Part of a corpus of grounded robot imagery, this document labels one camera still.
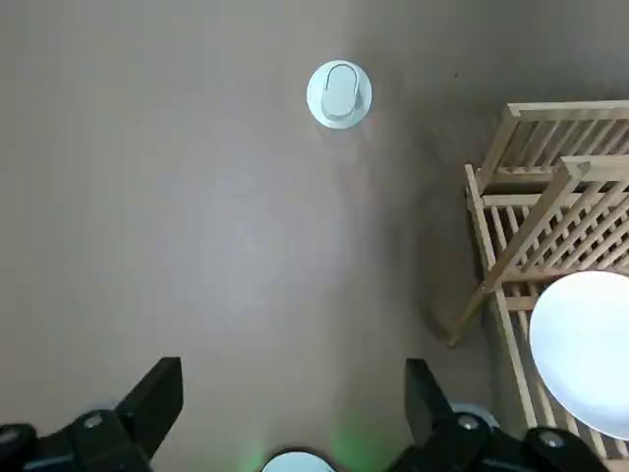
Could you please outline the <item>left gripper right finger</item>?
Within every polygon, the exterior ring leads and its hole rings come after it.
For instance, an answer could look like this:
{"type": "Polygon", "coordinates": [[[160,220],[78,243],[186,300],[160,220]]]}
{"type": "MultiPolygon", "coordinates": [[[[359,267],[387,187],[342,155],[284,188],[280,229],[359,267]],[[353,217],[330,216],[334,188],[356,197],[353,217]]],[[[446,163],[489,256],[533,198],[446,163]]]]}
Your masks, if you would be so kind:
{"type": "Polygon", "coordinates": [[[456,412],[427,362],[405,363],[405,413],[414,443],[390,471],[604,471],[577,436],[535,427],[518,439],[473,412],[456,412]]]}

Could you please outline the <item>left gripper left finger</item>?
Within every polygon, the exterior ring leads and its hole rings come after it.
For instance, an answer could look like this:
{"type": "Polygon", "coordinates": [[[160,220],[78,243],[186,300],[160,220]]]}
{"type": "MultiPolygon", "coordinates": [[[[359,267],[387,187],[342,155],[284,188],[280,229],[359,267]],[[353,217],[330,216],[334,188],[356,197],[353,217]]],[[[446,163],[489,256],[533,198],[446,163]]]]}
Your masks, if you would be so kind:
{"type": "Polygon", "coordinates": [[[1,469],[149,471],[182,409],[182,361],[163,357],[115,407],[90,410],[55,433],[3,424],[1,469]]]}

